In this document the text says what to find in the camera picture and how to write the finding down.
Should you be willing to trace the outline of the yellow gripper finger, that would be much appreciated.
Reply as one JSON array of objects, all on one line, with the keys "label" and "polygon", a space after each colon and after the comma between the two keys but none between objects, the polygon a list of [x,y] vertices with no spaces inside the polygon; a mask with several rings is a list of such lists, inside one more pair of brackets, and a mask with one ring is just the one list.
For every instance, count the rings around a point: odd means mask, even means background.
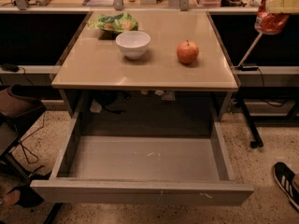
[{"label": "yellow gripper finger", "polygon": [[272,14],[299,14],[299,0],[267,0],[265,7]]}]

